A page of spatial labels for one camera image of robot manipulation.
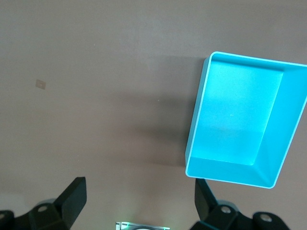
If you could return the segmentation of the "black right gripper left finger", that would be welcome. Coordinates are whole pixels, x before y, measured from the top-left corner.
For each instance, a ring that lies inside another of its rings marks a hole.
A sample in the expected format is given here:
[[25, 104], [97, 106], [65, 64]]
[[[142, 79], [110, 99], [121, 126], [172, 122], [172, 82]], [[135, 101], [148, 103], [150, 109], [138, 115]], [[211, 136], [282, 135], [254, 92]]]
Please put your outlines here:
[[77, 177], [56, 198], [39, 202], [16, 217], [11, 210], [0, 211], [2, 230], [69, 230], [87, 201], [86, 178]]

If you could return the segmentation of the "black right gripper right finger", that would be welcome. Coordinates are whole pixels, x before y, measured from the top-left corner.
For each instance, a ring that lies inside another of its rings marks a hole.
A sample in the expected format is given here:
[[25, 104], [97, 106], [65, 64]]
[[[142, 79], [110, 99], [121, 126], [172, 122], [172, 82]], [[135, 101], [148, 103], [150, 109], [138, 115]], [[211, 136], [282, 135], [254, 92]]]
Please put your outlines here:
[[195, 180], [194, 203], [199, 215], [192, 230], [288, 230], [277, 215], [256, 212], [252, 218], [243, 215], [236, 205], [217, 200], [204, 179]]

